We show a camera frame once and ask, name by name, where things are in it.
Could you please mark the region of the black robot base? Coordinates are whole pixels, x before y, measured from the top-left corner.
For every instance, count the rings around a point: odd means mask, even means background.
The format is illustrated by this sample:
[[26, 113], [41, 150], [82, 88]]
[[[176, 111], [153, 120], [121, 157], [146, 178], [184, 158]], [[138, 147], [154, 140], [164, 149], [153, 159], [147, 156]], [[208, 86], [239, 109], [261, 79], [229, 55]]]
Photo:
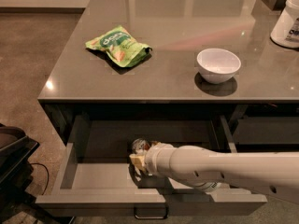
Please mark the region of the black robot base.
[[39, 143], [24, 130], [13, 126], [0, 126], [0, 212], [5, 217], [15, 205], [29, 204], [35, 197], [25, 190], [33, 172], [29, 157]]

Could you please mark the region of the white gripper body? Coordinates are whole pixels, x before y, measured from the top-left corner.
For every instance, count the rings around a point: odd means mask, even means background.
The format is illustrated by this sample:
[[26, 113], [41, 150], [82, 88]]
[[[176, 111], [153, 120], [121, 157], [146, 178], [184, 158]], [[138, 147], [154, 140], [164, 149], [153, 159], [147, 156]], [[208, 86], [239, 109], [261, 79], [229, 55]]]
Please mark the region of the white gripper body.
[[166, 143], [153, 145], [145, 156], [146, 170], [152, 175], [171, 177], [170, 158], [176, 150]]

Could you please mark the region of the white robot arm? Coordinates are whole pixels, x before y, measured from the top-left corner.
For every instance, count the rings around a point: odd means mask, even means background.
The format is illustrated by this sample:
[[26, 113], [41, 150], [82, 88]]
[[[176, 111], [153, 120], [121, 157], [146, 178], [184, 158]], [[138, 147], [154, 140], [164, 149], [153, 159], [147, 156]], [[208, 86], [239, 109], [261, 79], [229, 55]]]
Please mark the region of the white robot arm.
[[130, 160], [145, 174], [169, 177], [188, 187], [225, 183], [299, 203], [298, 152], [222, 153], [137, 139]]

